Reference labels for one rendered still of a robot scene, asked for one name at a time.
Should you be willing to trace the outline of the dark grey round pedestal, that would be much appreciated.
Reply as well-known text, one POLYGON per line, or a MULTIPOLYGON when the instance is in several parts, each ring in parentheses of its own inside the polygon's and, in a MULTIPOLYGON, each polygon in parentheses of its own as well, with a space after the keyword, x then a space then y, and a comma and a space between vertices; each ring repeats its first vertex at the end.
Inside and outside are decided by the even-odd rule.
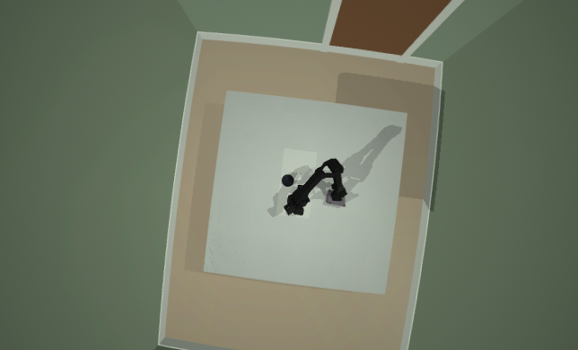
POLYGON ((294 179, 293 179, 293 176, 292 176, 292 175, 287 174, 287 175, 284 175, 284 176, 282 177, 282 183, 283 183, 283 185, 286 186, 286 187, 292 186, 292 185, 293 185, 293 182, 294 182, 294 179))

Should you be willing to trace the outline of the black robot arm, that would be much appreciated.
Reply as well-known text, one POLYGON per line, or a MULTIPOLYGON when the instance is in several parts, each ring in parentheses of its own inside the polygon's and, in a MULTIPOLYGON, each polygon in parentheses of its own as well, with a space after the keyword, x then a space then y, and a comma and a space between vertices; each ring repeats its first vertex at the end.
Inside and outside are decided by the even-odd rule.
POLYGON ((342 164, 335 159, 330 159, 325 161, 321 167, 315 170, 312 176, 306 181, 306 183, 301 187, 296 189, 292 195, 287 198, 287 204, 284 206, 287 214, 292 214, 297 211, 300 207, 305 207, 307 203, 310 202, 308 198, 309 193, 317 186, 317 184, 325 178, 333 178, 334 183, 331 185, 333 192, 331 194, 333 201, 342 201, 342 197, 345 197, 348 193, 342 182, 342 173, 344 172, 344 167, 342 164), (328 166, 332 173, 325 173, 323 171, 324 167, 328 166))

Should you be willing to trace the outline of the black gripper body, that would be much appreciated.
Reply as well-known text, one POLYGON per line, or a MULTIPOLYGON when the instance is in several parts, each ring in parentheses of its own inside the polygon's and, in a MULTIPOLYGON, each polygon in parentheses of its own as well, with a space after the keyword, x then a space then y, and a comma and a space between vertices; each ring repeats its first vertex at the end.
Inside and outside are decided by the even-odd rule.
MULTIPOLYGON (((298 185, 297 188, 301 188, 303 185, 298 185)), ((303 215, 304 209, 302 209, 302 207, 298 208, 297 211, 294 212, 294 214, 297 215, 303 215)))

